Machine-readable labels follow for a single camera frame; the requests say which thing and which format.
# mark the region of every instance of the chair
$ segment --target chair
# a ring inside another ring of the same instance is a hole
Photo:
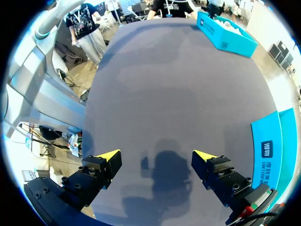
[[[106,27],[106,28],[109,28],[109,29],[112,29],[111,28],[111,24],[110,24],[110,22],[109,22],[109,19],[106,17],[106,16],[102,16],[101,17],[101,19],[100,19],[100,21],[99,21],[99,25],[100,25],[100,27],[101,27],[101,32],[103,33],[103,31],[104,31],[104,28]]]

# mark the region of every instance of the floor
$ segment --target floor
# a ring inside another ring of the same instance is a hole
[[[104,38],[110,40],[115,32],[118,30],[118,24],[115,25],[111,30],[106,30]],[[297,89],[293,80],[286,74],[285,71],[282,71],[277,63],[270,57],[270,55],[265,51],[265,49],[258,45],[256,51],[252,56],[252,60],[257,64],[262,75],[264,76],[270,91],[275,100],[277,109],[282,111],[287,109],[290,106],[293,106],[295,111],[295,117],[297,120],[297,130],[298,130],[298,143],[300,144],[301,140],[301,117],[299,112],[299,106],[297,102]],[[93,82],[93,78],[97,67],[91,62],[84,62],[68,72],[68,75],[73,78],[77,86],[74,88],[74,92],[80,96],[85,88],[90,88]],[[52,166],[56,172],[60,172],[64,176],[69,176],[75,171],[77,171],[78,166],[81,164],[81,159],[72,156],[67,152],[62,152],[59,149],[54,150],[56,154],[56,159],[64,162],[57,162],[50,160],[50,166]],[[297,159],[296,172],[299,173],[301,167],[300,154]],[[296,183],[297,178],[293,178],[290,189],[293,188]],[[82,210],[83,213],[95,218],[93,210],[91,207],[85,207]]]

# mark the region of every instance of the person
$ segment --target person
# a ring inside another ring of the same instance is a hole
[[[119,0],[120,7],[122,9],[122,13],[124,17],[126,18],[126,21],[132,21],[134,15],[132,14],[131,11],[129,11],[127,8],[130,6],[133,6],[137,3],[139,3],[140,0]]]
[[[99,24],[94,23],[92,15],[96,21],[100,20],[99,13],[91,4],[81,4],[67,14],[66,25],[70,29],[72,45],[78,43],[87,57],[97,65],[106,51],[106,45],[98,30]]]
[[[105,8],[112,13],[114,19],[116,20],[116,22],[118,22],[118,17],[119,19],[121,17],[119,0],[105,0]]]
[[[190,7],[189,3],[186,2],[185,0],[183,0],[183,3],[173,3],[171,5],[172,1],[168,2],[169,5],[169,9],[170,9],[170,14],[172,15],[172,17],[182,17],[185,18],[185,12],[190,14],[194,19],[197,19],[197,13],[195,11],[193,11],[193,9]],[[167,4],[166,4],[166,0],[154,0],[153,2],[153,7],[151,8],[147,19],[151,20],[154,18],[155,14],[159,11],[159,9],[162,12],[162,17],[166,17],[168,14],[168,10],[167,10]]]
[[[232,21],[236,23],[236,17],[238,16],[238,11],[240,10],[239,4],[235,3],[233,13],[232,13]]]

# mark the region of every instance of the wall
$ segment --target wall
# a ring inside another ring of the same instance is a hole
[[[287,31],[286,27],[282,24],[279,18],[265,5],[254,1],[254,7],[251,13],[251,18],[246,27],[246,31],[251,34],[266,51],[269,51],[274,43],[280,40],[290,50],[294,60],[292,65],[296,68],[296,76],[300,83],[301,80],[301,55],[298,48],[294,48],[295,42]]]
[[[13,133],[11,138],[4,138],[9,165],[15,180],[22,190],[25,184],[22,170],[49,170],[48,158],[40,158],[40,144],[33,142],[31,152],[31,149],[25,144],[25,139],[26,138],[17,131]]]

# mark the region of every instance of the black device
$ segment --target black device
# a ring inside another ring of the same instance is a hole
[[[277,191],[270,189],[267,184],[253,189],[252,179],[236,172],[231,160],[223,155],[212,157],[195,150],[191,166],[205,188],[212,189],[222,204],[233,210],[226,224],[263,213],[277,195]],[[255,218],[243,225],[260,225],[262,221],[262,218]]]
[[[277,59],[278,55],[280,54],[280,49],[275,44],[272,45],[271,49],[269,50],[269,53],[271,56],[275,59]]]
[[[292,63],[293,61],[293,56],[292,54],[288,54],[288,56],[286,57],[286,59],[282,62],[281,67],[286,70],[288,68],[288,66]]]
[[[217,14],[220,13],[220,10],[221,8],[216,6],[216,5],[213,5],[211,3],[209,3],[207,5],[207,12],[208,12],[208,16],[213,19]]]
[[[82,160],[77,172],[62,177],[63,187],[50,178],[36,178],[24,191],[47,225],[101,225],[103,222],[81,213],[101,189],[107,189],[122,165],[120,150]]]

